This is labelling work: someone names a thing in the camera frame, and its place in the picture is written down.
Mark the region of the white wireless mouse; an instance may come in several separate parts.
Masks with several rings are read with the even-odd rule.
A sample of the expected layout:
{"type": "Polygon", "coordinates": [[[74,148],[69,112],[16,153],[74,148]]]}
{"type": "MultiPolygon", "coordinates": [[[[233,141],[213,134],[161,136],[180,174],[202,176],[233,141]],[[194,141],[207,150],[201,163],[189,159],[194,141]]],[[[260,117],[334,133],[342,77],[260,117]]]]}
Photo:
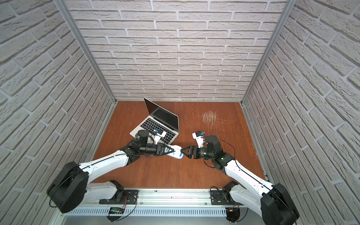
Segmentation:
{"type": "Polygon", "coordinates": [[[170,145],[170,146],[172,146],[175,149],[173,158],[182,159],[183,158],[183,156],[181,155],[181,149],[182,148],[180,146],[178,146],[178,145],[170,145]]]}

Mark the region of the silver laptop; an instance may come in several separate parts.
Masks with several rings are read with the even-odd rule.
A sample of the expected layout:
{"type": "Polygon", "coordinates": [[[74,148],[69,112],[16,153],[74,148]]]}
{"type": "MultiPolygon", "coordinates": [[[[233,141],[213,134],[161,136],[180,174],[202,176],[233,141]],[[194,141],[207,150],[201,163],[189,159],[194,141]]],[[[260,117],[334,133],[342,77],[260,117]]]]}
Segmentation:
{"type": "Polygon", "coordinates": [[[166,135],[160,139],[160,142],[171,145],[180,132],[179,117],[146,98],[144,102],[149,115],[129,134],[135,137],[139,130],[147,130],[154,137],[157,134],[156,130],[163,130],[166,135]]]}

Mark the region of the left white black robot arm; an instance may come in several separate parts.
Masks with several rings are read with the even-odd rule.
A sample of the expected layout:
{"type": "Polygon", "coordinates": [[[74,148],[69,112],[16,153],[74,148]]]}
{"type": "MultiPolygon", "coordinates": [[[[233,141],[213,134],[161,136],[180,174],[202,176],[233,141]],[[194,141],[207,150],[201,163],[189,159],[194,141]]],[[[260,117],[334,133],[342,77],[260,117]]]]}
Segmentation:
{"type": "Polygon", "coordinates": [[[181,152],[180,146],[159,143],[158,138],[151,137],[146,130],[140,130],[132,141],[113,154],[81,164],[74,161],[67,163],[47,190],[50,207],[67,213],[91,201],[127,203],[124,188],[117,181],[93,181],[117,168],[129,166],[140,157],[177,156],[181,152]]]}

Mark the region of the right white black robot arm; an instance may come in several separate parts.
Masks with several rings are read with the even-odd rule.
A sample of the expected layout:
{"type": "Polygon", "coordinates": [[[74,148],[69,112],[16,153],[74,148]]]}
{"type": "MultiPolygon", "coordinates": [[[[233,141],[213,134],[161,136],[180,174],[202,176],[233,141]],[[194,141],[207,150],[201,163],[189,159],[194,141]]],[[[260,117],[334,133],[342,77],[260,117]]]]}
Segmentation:
{"type": "Polygon", "coordinates": [[[280,183],[274,185],[261,179],[223,151],[216,136],[205,139],[206,147],[188,146],[181,152],[188,158],[210,159],[214,167],[233,178],[228,193],[232,200],[241,203],[262,217],[266,225],[293,225],[300,214],[288,190],[280,183]]]}

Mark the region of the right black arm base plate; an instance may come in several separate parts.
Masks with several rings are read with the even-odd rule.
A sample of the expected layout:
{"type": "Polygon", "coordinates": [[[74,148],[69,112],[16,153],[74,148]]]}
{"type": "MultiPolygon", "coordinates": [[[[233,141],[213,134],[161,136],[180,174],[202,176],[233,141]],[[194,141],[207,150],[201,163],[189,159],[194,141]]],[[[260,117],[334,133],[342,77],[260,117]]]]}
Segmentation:
{"type": "Polygon", "coordinates": [[[235,201],[231,198],[229,192],[225,190],[210,190],[210,199],[212,205],[235,205],[235,201]]]}

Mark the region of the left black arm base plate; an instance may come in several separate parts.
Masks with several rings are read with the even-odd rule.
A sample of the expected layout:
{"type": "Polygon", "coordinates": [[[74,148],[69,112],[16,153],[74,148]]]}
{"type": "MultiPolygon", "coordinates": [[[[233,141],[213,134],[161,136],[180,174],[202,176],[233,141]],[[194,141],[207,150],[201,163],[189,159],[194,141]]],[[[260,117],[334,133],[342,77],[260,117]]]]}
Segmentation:
{"type": "Polygon", "coordinates": [[[117,191],[117,193],[111,199],[101,199],[99,204],[108,204],[108,205],[116,205],[116,204],[129,204],[135,205],[137,203],[139,190],[137,189],[125,189],[123,191],[117,191]]]}

